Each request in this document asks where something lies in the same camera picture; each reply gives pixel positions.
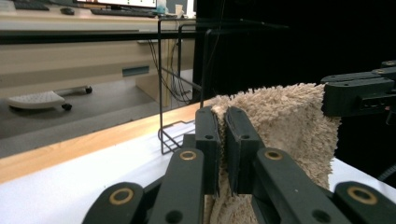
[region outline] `keyboard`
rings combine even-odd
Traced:
[[[26,9],[26,10],[43,10],[49,11],[50,9],[44,6],[40,2],[30,2],[30,1],[14,1],[15,9]]]
[[[92,8],[91,13],[94,15],[105,16],[128,16],[128,17],[148,17],[155,18],[156,15],[150,12],[126,11],[126,10],[106,10],[99,8]]]

